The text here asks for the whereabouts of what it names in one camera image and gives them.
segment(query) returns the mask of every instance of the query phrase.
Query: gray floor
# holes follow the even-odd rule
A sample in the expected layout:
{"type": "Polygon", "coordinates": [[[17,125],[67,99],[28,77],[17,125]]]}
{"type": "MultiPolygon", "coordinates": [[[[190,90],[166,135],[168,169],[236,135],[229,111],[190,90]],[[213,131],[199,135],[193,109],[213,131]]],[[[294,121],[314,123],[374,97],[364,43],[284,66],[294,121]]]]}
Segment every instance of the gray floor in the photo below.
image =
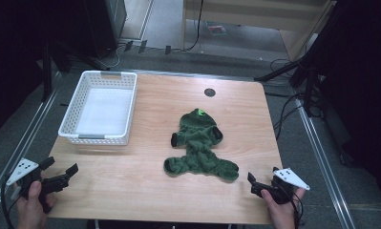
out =
{"type": "Polygon", "coordinates": [[[152,9],[153,0],[125,0],[127,18],[121,37],[141,40],[152,9]]]}
{"type": "MultiPolygon", "coordinates": [[[[169,21],[166,16],[167,13],[163,13],[163,10],[180,14],[171,10],[173,6],[177,7],[178,2],[180,1],[155,0],[150,14],[150,23],[148,23],[143,37],[143,39],[148,40],[148,47],[164,48],[166,45],[172,45],[175,48],[179,46],[180,30],[176,32],[178,31],[177,28],[160,23],[169,21]],[[171,8],[166,7],[168,3],[173,4],[171,8]]],[[[188,21],[187,26],[189,42],[186,45],[190,45],[192,33],[194,37],[195,32],[193,21],[188,21]]],[[[112,54],[101,61],[110,66],[115,65],[112,71],[196,73],[198,77],[252,81],[254,76],[271,72],[270,62],[272,60],[286,58],[284,45],[276,31],[238,27],[233,29],[243,30],[246,34],[238,36],[240,33],[237,32],[233,36],[233,33],[228,33],[224,38],[225,40],[217,41],[220,38],[211,37],[209,30],[203,30],[200,43],[195,47],[197,49],[194,52],[172,52],[165,55],[164,50],[146,49],[145,52],[138,53],[138,47],[133,47],[128,52],[124,52],[123,49],[118,50],[120,59],[117,65],[115,65],[117,58],[112,54]]],[[[27,147],[19,150],[25,152],[26,157],[31,160],[40,161],[48,156],[66,111],[66,107],[61,106],[61,104],[69,103],[81,73],[90,69],[79,61],[73,60],[73,64],[74,68],[70,73],[60,73],[56,77],[59,79],[56,81],[59,82],[59,87],[53,100],[51,100],[52,103],[48,104],[51,105],[48,113],[37,126],[36,133],[32,133],[32,140],[29,141],[27,147]]],[[[281,66],[283,66],[282,63],[273,65],[274,69],[281,66]]],[[[273,81],[265,83],[265,91],[276,94],[293,94],[292,89],[287,84],[287,78],[287,75],[279,76],[273,81]]],[[[40,106],[47,105],[41,104],[41,94],[42,88],[39,87],[2,128],[0,132],[0,174],[7,161],[11,159],[13,152],[20,149],[17,145],[25,131],[28,130],[35,112],[40,106]]],[[[266,99],[272,122],[275,123],[280,117],[286,98],[268,95],[266,99]]],[[[286,110],[290,111],[293,107],[296,107],[295,103],[289,104],[286,110]]],[[[348,168],[342,165],[339,160],[338,149],[329,135],[326,121],[319,118],[312,118],[311,121],[321,141],[325,159],[328,161],[336,184],[349,207],[349,213],[355,227],[381,228],[381,194],[374,178],[361,168],[348,168]]],[[[303,199],[305,225],[302,225],[301,228],[347,228],[343,226],[344,224],[338,217],[338,211],[326,182],[325,172],[318,162],[318,156],[315,154],[311,139],[299,113],[294,113],[287,118],[278,140],[278,146],[284,167],[292,168],[311,187],[303,199]]],[[[0,228],[7,228],[1,210],[0,228]]],[[[50,219],[48,228],[86,228],[86,219],[50,219]]],[[[247,225],[246,228],[271,228],[271,226],[247,225]]]]}

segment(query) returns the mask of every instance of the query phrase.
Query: person's arm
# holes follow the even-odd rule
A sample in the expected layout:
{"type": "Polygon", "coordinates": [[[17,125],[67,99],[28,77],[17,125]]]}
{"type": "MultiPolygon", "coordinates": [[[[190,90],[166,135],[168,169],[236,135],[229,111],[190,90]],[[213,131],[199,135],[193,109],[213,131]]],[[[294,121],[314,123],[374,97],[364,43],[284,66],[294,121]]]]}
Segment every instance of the person's arm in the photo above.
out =
{"type": "MultiPolygon", "coordinates": [[[[295,191],[295,195],[301,199],[305,193],[305,189],[299,188],[295,191]]],[[[277,204],[271,194],[267,190],[262,190],[262,197],[268,207],[273,226],[276,229],[295,229],[294,226],[294,208],[292,204],[277,204]]],[[[298,206],[298,199],[293,200],[298,206]]]]}
{"type": "MultiPolygon", "coordinates": [[[[17,201],[18,223],[17,229],[43,229],[47,223],[47,214],[42,210],[39,202],[41,182],[35,181],[30,186],[29,198],[20,198],[17,201]]],[[[54,195],[47,195],[46,202],[50,207],[55,203],[54,195]]]]}

